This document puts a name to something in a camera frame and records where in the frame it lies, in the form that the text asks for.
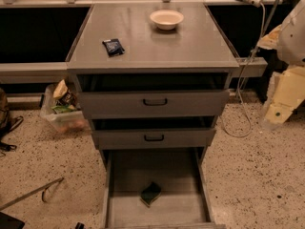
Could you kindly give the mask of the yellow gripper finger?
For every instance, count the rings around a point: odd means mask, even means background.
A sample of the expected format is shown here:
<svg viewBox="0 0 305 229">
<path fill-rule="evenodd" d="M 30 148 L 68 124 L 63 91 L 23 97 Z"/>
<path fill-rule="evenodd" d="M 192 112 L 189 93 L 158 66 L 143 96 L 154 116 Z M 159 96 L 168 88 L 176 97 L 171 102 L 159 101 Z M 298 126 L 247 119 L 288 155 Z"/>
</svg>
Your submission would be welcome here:
<svg viewBox="0 0 305 229">
<path fill-rule="evenodd" d="M 264 50 L 278 50 L 280 48 L 279 35 L 282 25 L 276 26 L 268 34 L 258 40 L 257 46 Z"/>
<path fill-rule="evenodd" d="M 283 73 L 273 73 L 264 104 L 263 122 L 283 124 L 305 100 L 305 68 L 289 66 Z"/>
</svg>

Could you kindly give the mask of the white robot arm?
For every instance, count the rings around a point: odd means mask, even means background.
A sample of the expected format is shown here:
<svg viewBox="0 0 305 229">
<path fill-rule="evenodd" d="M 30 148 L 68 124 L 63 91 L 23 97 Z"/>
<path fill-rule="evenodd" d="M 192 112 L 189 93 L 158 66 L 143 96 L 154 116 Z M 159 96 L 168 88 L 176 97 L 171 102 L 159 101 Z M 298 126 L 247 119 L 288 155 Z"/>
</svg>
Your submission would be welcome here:
<svg viewBox="0 0 305 229">
<path fill-rule="evenodd" d="M 288 68 L 277 78 L 268 97 L 263 121 L 283 124 L 305 100 L 305 0 L 299 0 L 283 22 L 258 41 L 258 47 L 276 50 Z"/>
</svg>

